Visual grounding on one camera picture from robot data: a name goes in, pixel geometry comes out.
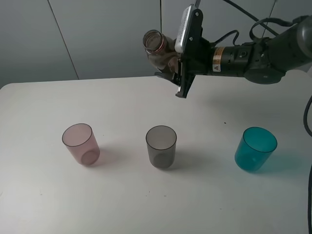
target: glass jar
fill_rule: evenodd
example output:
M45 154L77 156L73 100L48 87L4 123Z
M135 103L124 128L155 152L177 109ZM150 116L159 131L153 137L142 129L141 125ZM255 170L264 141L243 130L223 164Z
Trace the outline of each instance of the glass jar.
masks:
M148 31L143 37L143 45L150 63L164 73L177 73L179 54L175 42L157 30Z

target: teal cup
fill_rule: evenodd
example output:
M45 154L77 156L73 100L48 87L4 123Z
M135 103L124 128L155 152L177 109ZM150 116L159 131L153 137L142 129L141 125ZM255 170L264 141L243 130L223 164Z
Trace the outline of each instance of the teal cup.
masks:
M244 131L235 153L235 162L243 170L255 172L277 148L277 140L268 130L252 127Z

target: transparent cup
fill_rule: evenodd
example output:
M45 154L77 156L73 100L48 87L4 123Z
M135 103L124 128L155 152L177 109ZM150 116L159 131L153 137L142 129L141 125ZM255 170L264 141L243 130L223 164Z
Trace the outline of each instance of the transparent cup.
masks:
M164 125L151 128L146 134L147 151L156 168L169 168L176 154L176 133Z
M88 124L79 123L69 127L63 133L62 141L79 164L92 165L98 160L100 150Z
M257 171L276 148L277 140L268 130L259 127L248 128L238 145L235 162L245 171Z

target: gray cup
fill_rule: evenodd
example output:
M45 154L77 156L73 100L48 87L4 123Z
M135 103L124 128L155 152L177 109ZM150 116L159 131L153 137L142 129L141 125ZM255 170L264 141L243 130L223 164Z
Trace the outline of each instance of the gray cup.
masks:
M168 168L176 154L176 133L167 126L151 128L146 134L148 156L156 168Z

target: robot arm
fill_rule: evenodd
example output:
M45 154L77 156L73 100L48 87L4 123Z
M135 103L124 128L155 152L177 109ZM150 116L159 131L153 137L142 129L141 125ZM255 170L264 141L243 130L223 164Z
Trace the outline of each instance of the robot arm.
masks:
M254 83L273 84L281 81L288 70L312 61L312 16L298 17L293 22L260 20L250 30L253 42L228 47L216 47L216 43L205 40L202 21L198 4L185 9L174 47L177 66L174 71L156 73L178 86L177 97L187 97L196 75L245 77ZM264 22L291 28L273 39L260 39L254 36L253 28Z

